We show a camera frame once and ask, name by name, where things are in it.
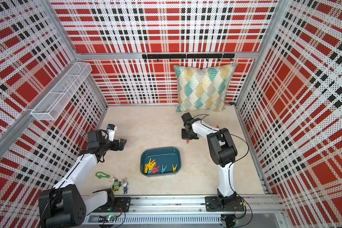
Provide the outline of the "teal plastic storage box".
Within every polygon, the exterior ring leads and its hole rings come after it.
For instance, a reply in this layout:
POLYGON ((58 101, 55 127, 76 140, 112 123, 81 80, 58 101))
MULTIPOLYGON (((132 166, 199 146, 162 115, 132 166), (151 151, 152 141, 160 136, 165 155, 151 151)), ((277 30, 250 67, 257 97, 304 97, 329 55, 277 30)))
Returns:
POLYGON ((140 158, 140 172, 142 175, 146 177, 155 177, 155 176, 164 176, 177 174, 181 169, 181 153, 175 147, 163 147, 163 148, 154 148, 146 150, 142 153, 140 158), (159 171, 156 174, 145 174, 144 167, 145 164, 149 162, 149 160, 155 160, 156 165, 160 166, 159 171), (172 164, 177 164, 176 172, 173 172, 172 164), (165 173, 161 173, 162 165, 167 165, 167 169, 165 173))

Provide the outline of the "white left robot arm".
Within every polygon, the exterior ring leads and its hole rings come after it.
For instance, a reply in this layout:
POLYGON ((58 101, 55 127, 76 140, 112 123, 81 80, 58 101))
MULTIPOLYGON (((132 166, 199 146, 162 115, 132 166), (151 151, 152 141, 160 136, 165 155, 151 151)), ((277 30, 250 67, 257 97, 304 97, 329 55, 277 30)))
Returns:
POLYGON ((83 184, 90 171, 104 162, 104 156, 111 151, 122 151, 127 140, 114 139, 117 127, 109 124, 106 130, 88 132, 88 142, 74 166, 51 189, 39 196, 40 227, 72 228, 82 225, 87 215, 101 206, 116 208, 112 188, 95 191, 84 199, 78 186, 83 184))

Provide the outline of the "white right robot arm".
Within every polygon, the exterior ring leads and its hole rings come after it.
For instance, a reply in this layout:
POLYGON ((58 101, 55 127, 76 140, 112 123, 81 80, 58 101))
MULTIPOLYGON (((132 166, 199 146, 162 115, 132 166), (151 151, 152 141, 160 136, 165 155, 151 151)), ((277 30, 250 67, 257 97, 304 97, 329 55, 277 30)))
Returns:
POLYGON ((183 126, 181 137, 183 140, 198 140, 199 137, 207 139, 212 161, 218 166, 219 184, 217 188, 218 199, 221 204, 228 204, 237 197, 233 187, 232 171, 238 155, 237 147, 228 129, 214 128, 190 113, 181 116, 183 126))

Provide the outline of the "red clothespin in box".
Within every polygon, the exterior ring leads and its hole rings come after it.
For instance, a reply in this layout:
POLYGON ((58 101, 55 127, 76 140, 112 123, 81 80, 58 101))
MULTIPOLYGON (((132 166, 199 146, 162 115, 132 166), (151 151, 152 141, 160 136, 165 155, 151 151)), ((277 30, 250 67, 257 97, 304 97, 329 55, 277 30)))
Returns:
POLYGON ((151 174, 156 174, 160 169, 160 166, 154 167, 151 174))

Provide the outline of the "yellow clothespin in box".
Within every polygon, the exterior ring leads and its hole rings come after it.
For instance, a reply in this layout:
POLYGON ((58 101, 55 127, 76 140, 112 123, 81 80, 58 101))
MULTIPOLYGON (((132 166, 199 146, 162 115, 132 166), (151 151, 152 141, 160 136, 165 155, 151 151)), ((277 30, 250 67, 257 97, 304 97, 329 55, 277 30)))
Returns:
POLYGON ((150 159, 149 162, 145 164, 144 173, 148 175, 152 174, 155 165, 156 165, 155 160, 150 159))

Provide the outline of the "geometric patterned pillow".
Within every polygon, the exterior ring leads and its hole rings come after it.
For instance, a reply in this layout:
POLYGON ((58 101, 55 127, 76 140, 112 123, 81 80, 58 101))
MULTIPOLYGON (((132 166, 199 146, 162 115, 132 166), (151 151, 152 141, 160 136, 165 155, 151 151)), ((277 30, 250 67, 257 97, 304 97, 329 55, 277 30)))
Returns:
POLYGON ((227 90, 238 64, 199 69, 177 66, 174 71, 177 77, 179 113, 195 110, 224 110, 227 90))

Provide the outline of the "green carabiner keychain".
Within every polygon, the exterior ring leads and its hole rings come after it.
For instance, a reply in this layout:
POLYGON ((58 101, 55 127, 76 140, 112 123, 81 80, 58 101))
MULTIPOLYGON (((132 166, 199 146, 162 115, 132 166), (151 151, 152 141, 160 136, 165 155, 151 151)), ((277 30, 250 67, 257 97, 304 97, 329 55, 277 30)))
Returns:
POLYGON ((96 172, 95 176, 98 178, 98 179, 101 179, 101 178, 111 178, 111 175, 109 174, 106 174, 104 172, 96 172))

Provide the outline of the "green figurine keychain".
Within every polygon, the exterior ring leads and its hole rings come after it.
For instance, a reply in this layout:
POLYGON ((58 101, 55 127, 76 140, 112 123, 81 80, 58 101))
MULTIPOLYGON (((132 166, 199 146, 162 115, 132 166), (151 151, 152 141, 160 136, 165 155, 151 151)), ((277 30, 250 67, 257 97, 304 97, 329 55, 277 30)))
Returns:
POLYGON ((114 183, 113 183, 113 186, 112 186, 112 190, 114 192, 118 191, 121 187, 121 182, 115 180, 114 183))

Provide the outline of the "rabbit figurine keychain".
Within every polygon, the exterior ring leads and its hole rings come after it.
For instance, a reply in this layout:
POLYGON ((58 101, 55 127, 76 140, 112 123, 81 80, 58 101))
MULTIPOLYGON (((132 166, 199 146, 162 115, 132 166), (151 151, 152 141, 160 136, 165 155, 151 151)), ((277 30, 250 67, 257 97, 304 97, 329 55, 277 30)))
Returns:
POLYGON ((126 178, 122 179, 121 186, 122 186, 124 194, 128 193, 128 185, 129 185, 129 183, 128 183, 127 179, 126 178))

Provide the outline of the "black hook rail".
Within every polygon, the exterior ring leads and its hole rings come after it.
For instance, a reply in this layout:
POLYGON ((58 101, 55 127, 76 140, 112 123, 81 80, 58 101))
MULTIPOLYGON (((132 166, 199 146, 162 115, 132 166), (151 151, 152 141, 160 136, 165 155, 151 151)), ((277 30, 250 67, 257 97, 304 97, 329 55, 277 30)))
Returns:
POLYGON ((142 58, 146 59, 233 59, 234 53, 221 54, 143 54, 142 58))

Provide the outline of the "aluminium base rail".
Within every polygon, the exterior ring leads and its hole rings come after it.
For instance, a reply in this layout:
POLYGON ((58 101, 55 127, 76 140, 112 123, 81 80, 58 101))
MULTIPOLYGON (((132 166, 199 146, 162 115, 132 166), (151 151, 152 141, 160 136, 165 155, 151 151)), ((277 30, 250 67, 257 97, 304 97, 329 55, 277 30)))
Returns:
POLYGON ((288 217, 277 195, 244 195, 221 206, 212 195, 116 196, 109 204, 96 206, 78 199, 46 209, 44 227, 67 228, 81 224, 116 227, 131 224, 216 224, 231 227, 289 228, 288 217))

